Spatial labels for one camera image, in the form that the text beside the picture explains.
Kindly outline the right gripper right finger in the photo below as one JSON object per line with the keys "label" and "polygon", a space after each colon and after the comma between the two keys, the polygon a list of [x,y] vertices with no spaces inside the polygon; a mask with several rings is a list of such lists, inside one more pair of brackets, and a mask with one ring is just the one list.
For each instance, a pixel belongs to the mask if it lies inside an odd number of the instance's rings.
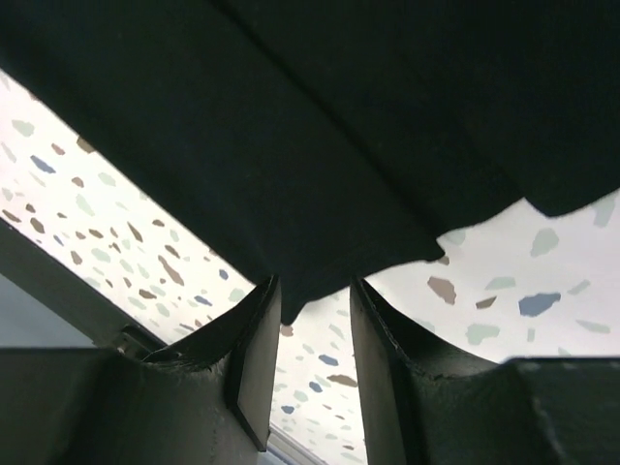
{"label": "right gripper right finger", "polygon": [[366,454],[372,464],[615,464],[619,361],[494,363],[350,287]]}

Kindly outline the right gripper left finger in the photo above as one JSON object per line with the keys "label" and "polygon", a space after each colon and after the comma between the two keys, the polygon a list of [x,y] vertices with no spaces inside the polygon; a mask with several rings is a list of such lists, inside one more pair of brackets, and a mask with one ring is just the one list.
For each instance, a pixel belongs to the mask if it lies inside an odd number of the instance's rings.
{"label": "right gripper left finger", "polygon": [[103,348],[1,353],[5,464],[254,464],[267,448],[281,291],[143,358]]}

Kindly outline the black t shirt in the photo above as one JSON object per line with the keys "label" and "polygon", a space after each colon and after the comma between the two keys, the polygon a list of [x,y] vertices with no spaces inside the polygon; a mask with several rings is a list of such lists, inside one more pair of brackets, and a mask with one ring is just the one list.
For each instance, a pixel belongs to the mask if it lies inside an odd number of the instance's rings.
{"label": "black t shirt", "polygon": [[619,186],[615,1],[5,1],[1,67],[285,324]]}

